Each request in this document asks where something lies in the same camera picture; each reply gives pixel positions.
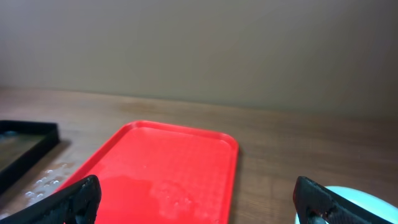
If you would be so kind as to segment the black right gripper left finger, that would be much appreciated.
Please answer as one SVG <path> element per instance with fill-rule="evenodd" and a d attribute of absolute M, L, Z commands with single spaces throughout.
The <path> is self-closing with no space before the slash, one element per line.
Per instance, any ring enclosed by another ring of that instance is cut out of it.
<path fill-rule="evenodd" d="M 101 201 L 100 181 L 89 175 L 1 220 L 1 224 L 94 224 Z"/>

